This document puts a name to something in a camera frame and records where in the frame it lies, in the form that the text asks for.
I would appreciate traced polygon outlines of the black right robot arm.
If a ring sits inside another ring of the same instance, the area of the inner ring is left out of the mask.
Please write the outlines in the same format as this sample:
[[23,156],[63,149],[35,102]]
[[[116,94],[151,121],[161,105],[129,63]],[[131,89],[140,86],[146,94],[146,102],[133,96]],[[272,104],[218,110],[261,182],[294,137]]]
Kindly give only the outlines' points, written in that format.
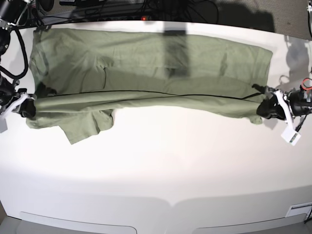
[[6,119],[10,113],[24,118],[36,114],[36,95],[29,94],[26,88],[18,87],[20,80],[28,75],[29,63],[25,43],[19,31],[21,19],[32,4],[31,0],[2,0],[0,2],[0,57],[8,59],[4,64],[13,65],[13,56],[20,51],[24,68],[16,75],[0,67],[0,118]]

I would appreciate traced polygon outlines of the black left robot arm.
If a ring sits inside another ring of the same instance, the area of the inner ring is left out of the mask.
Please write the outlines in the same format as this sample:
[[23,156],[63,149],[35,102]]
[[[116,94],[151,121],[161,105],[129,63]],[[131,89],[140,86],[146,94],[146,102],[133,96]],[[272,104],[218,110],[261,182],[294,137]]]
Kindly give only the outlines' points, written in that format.
[[300,85],[297,90],[292,89],[290,91],[282,91],[258,84],[254,84],[253,88],[266,96],[256,111],[259,116],[265,119],[286,120],[286,114],[277,99],[278,93],[281,94],[282,101],[289,109],[291,117],[301,117],[312,113],[312,93],[303,85]]

